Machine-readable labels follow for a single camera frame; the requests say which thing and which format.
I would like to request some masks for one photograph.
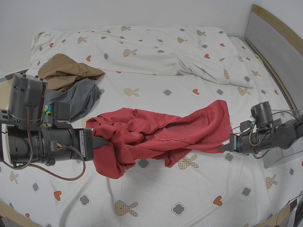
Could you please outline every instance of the bed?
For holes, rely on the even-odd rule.
[[[102,89],[101,97],[86,117],[72,123],[75,128],[84,126],[88,118],[123,107],[187,116],[218,99],[227,102],[230,125],[236,127],[242,121],[252,120],[250,108],[259,102],[269,101],[271,108],[277,110],[302,108],[302,92],[298,90],[302,82],[292,82],[297,79],[296,66],[303,60],[298,50],[303,48],[302,42],[296,36],[293,41],[289,34],[279,33],[277,26],[266,20],[268,14],[264,11],[253,6],[246,40],[228,37],[219,28],[201,27],[161,29],[120,25],[76,32],[43,32],[33,39],[27,73],[36,75],[56,53],[104,70],[106,74],[95,82]],[[207,60],[215,55],[216,51],[207,52],[214,43],[210,35],[215,33],[224,36],[224,42],[215,41],[216,50],[232,48],[225,57],[220,58],[218,53],[219,61],[228,60],[231,53],[238,55],[234,63],[240,63],[241,69],[235,74],[231,68],[228,76],[224,73],[221,77],[210,77],[218,63],[210,66],[206,62],[198,70],[188,62],[188,58],[199,63],[199,56]],[[272,38],[280,42],[271,43]],[[103,48],[96,43],[89,45],[89,40],[109,39],[117,42],[115,47],[111,43]],[[164,45],[170,39],[177,40],[176,46],[182,48]],[[68,45],[72,40],[77,41],[77,49]],[[191,42],[197,46],[185,46]],[[121,53],[116,53],[116,46],[120,46]],[[274,57],[281,47],[292,54]],[[140,55],[140,49],[145,51],[144,55]],[[152,50],[162,57],[159,61],[151,59]],[[178,55],[181,62],[177,67],[172,66],[176,59],[173,55]],[[136,57],[146,63],[138,64]],[[282,121],[291,119],[287,114],[279,117]],[[297,141],[296,147],[301,149],[302,142]],[[186,168],[178,164],[167,168],[161,160],[138,159],[119,179],[99,175],[93,162],[87,162],[84,176],[74,182],[29,168],[13,172],[11,178],[11,170],[0,163],[0,198],[45,227],[255,226],[280,211],[303,190],[303,156],[290,155],[291,161],[282,157],[283,164],[266,169],[262,160],[251,155],[192,151],[186,156],[189,161]],[[72,177],[82,171],[82,163],[57,162],[50,170]],[[115,211],[117,203],[125,213]]]

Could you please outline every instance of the barcode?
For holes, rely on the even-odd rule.
[[[84,131],[79,131],[79,136],[80,136],[80,149],[81,149],[81,154],[82,154],[83,157],[85,157]]]

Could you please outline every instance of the headboard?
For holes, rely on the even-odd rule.
[[[303,40],[281,20],[253,5],[245,39],[263,60],[293,110],[303,110]]]

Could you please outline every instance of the brown fabric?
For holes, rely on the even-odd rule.
[[[103,74],[102,70],[77,63],[64,54],[54,55],[38,71],[38,76],[48,81],[48,89],[61,92],[70,89],[77,81],[84,78],[97,80]]]

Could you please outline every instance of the red fabric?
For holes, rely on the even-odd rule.
[[[118,179],[136,159],[163,159],[172,167],[191,150],[219,153],[231,130],[225,101],[217,100],[186,117],[121,108],[91,118],[92,135],[108,140],[94,149],[99,174]]]

